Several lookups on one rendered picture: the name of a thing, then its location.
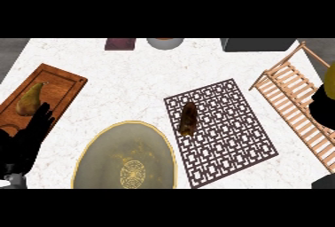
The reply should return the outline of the green-brown pear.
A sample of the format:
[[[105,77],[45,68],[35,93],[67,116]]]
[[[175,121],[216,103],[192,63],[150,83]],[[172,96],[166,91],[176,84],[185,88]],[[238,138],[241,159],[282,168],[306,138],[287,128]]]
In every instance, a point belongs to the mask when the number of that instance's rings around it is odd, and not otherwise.
[[[39,82],[29,90],[17,105],[20,116],[33,116],[40,108],[40,91],[46,82]]]

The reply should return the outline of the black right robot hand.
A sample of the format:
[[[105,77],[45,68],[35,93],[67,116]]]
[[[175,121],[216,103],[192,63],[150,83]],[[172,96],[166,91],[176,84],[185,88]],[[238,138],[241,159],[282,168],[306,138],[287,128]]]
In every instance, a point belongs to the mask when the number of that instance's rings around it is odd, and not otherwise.
[[[325,86],[319,87],[312,99],[309,109],[315,120],[327,128],[335,130],[335,100],[328,97]]]

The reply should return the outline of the pale wooden tiered shelf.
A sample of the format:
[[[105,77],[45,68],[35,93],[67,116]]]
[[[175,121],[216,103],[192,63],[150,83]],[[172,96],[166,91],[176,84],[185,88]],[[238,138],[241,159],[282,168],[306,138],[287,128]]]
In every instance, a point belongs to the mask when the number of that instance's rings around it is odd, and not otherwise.
[[[266,69],[253,83],[250,89],[257,89],[266,98],[277,113],[284,118],[288,126],[305,142],[312,153],[318,157],[324,167],[331,174],[335,173],[335,130],[322,126],[309,111],[313,102],[312,96],[318,91],[318,86],[290,62],[291,57],[305,51],[322,63],[330,64],[319,55],[308,48],[302,42],[296,50]]]

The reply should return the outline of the maroon box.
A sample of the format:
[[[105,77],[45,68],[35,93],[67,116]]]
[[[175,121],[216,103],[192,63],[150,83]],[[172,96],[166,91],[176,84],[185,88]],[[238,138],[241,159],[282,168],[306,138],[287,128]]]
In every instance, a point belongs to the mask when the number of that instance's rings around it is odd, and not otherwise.
[[[133,51],[135,50],[135,38],[110,38],[105,44],[107,51]]]

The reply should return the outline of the olive yellow rounded object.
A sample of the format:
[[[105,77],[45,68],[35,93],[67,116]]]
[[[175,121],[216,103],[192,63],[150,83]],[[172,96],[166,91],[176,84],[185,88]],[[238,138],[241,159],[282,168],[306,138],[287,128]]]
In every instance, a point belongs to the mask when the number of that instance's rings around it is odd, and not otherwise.
[[[328,97],[335,100],[335,61],[333,62],[325,74],[324,87]]]

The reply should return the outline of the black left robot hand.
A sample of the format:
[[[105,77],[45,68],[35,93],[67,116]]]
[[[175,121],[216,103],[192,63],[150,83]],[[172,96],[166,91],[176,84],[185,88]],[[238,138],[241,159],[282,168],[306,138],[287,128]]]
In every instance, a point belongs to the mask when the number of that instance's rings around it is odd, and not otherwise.
[[[32,171],[54,121],[51,105],[43,103],[27,128],[15,136],[0,129],[0,180],[12,174],[24,176]]]

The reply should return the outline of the brown oblong vegetable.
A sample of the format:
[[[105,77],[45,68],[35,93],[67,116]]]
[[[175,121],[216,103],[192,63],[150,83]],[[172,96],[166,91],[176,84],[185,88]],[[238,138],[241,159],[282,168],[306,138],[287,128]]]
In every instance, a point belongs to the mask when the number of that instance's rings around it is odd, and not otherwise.
[[[192,102],[190,102],[184,106],[181,125],[179,125],[179,133],[184,136],[194,136],[194,132],[197,130],[197,123],[198,123],[197,105]]]

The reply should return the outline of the grey plate with gold rim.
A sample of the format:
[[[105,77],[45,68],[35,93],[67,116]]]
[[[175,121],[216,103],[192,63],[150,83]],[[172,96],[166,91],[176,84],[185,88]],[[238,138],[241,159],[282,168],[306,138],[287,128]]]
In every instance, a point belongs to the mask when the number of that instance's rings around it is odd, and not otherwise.
[[[123,121],[91,141],[76,164],[74,189],[175,189],[178,162],[163,132],[144,121]]]

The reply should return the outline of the dark lattice placemat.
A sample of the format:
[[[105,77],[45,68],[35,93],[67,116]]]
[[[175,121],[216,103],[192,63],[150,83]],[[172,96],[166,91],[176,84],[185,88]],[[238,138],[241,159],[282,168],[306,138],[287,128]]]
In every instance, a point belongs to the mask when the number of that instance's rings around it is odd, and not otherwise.
[[[176,136],[194,189],[280,155],[235,80],[187,91],[164,102],[175,131],[185,105],[197,106],[194,135]]]

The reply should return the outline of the brown wooden cutting board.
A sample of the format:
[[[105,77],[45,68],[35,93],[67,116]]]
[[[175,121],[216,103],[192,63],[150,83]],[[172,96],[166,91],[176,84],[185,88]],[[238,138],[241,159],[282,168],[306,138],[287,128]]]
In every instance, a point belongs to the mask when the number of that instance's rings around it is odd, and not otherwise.
[[[32,117],[20,116],[17,113],[17,104],[33,85],[39,82],[46,82],[40,91],[40,102],[51,104],[52,117],[55,118],[52,126],[55,126],[79,92],[86,86],[88,78],[57,67],[40,64],[0,105],[0,129],[7,131],[11,137],[17,135],[21,129],[27,128],[30,123]]]

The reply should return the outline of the dark grey appliance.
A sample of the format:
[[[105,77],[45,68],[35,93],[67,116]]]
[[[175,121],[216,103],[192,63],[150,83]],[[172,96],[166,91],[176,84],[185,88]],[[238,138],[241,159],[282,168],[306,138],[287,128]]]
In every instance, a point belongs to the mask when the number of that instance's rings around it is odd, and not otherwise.
[[[225,52],[287,51],[294,38],[222,38]]]

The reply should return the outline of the grey round pot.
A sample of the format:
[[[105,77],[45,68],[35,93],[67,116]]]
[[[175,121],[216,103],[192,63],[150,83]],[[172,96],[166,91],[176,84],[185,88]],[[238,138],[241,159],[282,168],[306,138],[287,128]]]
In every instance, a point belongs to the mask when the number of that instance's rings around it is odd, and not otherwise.
[[[173,50],[184,43],[182,38],[148,38],[148,43],[159,50]]]

